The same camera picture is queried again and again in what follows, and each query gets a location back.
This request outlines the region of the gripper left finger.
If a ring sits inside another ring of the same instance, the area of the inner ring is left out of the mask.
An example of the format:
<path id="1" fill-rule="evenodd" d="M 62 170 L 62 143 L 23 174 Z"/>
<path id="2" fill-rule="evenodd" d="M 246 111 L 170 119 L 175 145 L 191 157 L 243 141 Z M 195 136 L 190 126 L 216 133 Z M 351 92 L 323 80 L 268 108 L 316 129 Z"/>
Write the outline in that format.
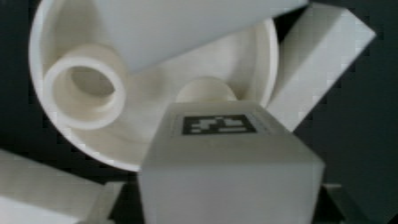
<path id="1" fill-rule="evenodd" d="M 140 195 L 135 182 L 108 182 L 76 224 L 140 224 Z"/>

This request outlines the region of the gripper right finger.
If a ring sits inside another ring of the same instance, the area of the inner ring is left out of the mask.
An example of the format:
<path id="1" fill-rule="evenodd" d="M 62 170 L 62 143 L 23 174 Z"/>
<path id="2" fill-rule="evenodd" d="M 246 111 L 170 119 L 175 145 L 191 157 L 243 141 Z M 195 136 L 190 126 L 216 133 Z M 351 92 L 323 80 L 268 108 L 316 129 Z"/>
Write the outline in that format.
<path id="1" fill-rule="evenodd" d="M 326 196 L 335 205 L 342 220 L 339 224 L 376 224 L 367 218 L 341 184 L 325 184 Z"/>

